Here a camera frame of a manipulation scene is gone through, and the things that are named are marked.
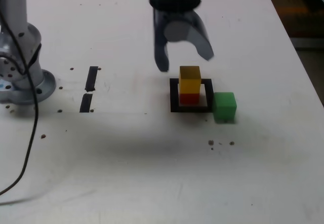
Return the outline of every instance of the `table surface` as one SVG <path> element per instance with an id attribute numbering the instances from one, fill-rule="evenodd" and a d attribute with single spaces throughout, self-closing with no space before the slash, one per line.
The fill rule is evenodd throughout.
<path id="1" fill-rule="evenodd" d="M 202 0 L 197 13 L 215 58 L 173 43 L 165 74 L 148 0 L 28 0 L 41 65 L 63 89 L 40 103 L 0 223 L 324 222 L 323 106 L 271 1 Z M 235 93 L 235 124 L 170 113 L 182 65 Z M 94 113 L 81 114 L 90 66 L 102 68 Z M 0 107 L 1 189 L 21 170 L 32 122 L 31 107 Z"/>

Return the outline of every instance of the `black square outline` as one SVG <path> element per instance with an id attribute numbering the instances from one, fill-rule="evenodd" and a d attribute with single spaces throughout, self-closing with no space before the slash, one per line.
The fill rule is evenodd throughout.
<path id="1" fill-rule="evenodd" d="M 171 113 L 212 113 L 214 89 L 211 79 L 201 79 L 201 83 L 205 85 L 207 106 L 179 106 L 178 78 L 170 78 L 170 108 Z"/>

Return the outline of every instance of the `red cube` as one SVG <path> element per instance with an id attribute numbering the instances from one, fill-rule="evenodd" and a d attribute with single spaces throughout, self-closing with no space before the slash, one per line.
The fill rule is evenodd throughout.
<path id="1" fill-rule="evenodd" d="M 180 104 L 198 105 L 200 94 L 180 94 Z"/>

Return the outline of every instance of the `metal robot arm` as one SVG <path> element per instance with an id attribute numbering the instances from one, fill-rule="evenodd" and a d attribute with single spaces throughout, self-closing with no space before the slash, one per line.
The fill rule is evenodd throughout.
<path id="1" fill-rule="evenodd" d="M 169 70 L 167 43 L 186 40 L 205 60 L 214 56 L 204 23 L 193 10 L 201 0 L 150 0 L 154 8 L 154 56 L 160 71 Z"/>
<path id="2" fill-rule="evenodd" d="M 41 34 L 36 27 L 27 22 L 26 0 L 0 0 L 0 9 L 4 20 L 9 25 L 14 37 L 20 45 L 26 59 L 32 81 L 40 102 L 48 98 L 55 90 L 54 76 L 41 69 L 39 52 L 41 50 Z M 0 103 L 18 105 L 33 104 L 32 91 L 25 68 L 17 47 L 3 26 L 0 33 Z"/>

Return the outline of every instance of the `black tape mark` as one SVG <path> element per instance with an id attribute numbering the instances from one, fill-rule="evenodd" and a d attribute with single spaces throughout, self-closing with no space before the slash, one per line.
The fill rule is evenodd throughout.
<path id="1" fill-rule="evenodd" d="M 91 106 L 92 94 L 84 94 L 82 97 L 80 113 L 89 113 Z"/>
<path id="2" fill-rule="evenodd" d="M 91 66 L 89 68 L 88 79 L 85 88 L 87 92 L 93 92 L 94 90 L 96 90 L 95 84 L 96 84 L 97 73 L 98 73 L 98 66 Z"/>
<path id="3" fill-rule="evenodd" d="M 207 106 L 179 106 L 179 79 L 170 78 L 170 107 L 172 113 L 212 113 L 214 89 L 211 79 L 202 79 L 201 83 L 205 85 Z"/>

